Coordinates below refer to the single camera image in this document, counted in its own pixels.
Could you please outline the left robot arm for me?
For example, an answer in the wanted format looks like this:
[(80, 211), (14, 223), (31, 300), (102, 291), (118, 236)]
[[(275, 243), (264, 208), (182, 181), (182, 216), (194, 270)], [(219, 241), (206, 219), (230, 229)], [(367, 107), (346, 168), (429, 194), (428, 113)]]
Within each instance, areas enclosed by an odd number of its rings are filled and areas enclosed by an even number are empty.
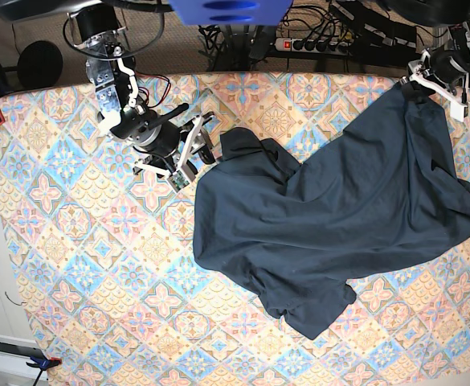
[(446, 43), (423, 49), (420, 59), (408, 64), (409, 81), (469, 109), (470, 1), (381, 1), (380, 4), (411, 23), (446, 30)]

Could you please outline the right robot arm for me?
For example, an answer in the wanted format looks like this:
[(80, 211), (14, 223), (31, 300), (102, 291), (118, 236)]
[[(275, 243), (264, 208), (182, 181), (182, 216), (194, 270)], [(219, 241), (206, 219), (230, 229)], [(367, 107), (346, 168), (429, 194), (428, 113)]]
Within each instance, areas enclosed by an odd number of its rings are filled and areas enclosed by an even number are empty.
[(182, 188), (193, 182), (197, 174), (190, 158), (197, 155), (207, 165), (216, 161), (204, 128), (214, 115), (196, 115), (176, 126), (172, 120), (189, 108), (187, 103), (163, 115), (149, 105), (137, 83), (138, 52), (129, 47), (126, 28), (116, 16), (118, 9), (158, 16), (157, 34), (147, 47), (161, 38), (165, 15), (173, 10), (159, 1), (0, 1), (0, 18), (14, 23), (65, 13), (63, 39), (73, 51), (87, 58), (87, 77), (99, 103), (100, 131), (118, 142), (129, 142), (143, 154), (134, 163), (134, 174), (147, 170)]

